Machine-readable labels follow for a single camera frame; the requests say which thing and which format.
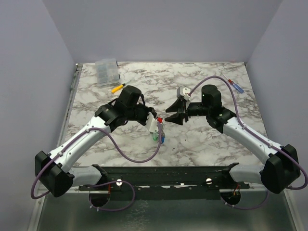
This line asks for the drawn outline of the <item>green key tag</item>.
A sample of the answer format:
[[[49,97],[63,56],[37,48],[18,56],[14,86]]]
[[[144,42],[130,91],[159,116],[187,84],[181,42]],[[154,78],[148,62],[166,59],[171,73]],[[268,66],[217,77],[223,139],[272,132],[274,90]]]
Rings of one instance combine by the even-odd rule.
[[[152,138],[153,138],[154,141],[157,141],[157,139],[158,139],[158,134],[153,133],[153,134],[152,134]]]

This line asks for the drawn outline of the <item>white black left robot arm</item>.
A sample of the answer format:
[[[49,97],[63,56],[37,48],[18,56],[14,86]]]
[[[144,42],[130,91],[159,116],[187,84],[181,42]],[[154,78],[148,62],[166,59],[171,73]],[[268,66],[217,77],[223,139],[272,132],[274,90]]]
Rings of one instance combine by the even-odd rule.
[[[101,190],[106,185],[106,173],[98,165],[73,168],[75,162],[96,142],[109,137],[116,128],[128,121],[136,121],[151,133],[160,132],[157,113],[144,102],[142,92],[127,86],[119,97],[104,104],[94,113],[90,121],[72,138],[48,152],[35,156],[36,181],[40,181],[54,197],[60,197],[71,187],[91,185]]]

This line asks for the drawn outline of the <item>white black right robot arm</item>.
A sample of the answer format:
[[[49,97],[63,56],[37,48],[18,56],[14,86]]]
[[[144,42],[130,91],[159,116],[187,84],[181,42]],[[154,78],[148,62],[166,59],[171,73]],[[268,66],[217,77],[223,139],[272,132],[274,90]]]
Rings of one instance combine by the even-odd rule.
[[[232,188],[238,182],[264,185],[270,192],[279,194],[300,176],[296,149],[291,145],[281,146],[260,135],[247,126],[236,113],[222,106],[221,93],[214,85],[202,87],[201,101],[190,101],[190,89],[179,87],[176,101],[166,109],[173,115],[165,119],[182,125],[189,117],[205,116],[208,124],[251,151],[261,165],[232,164],[221,176],[221,183]]]

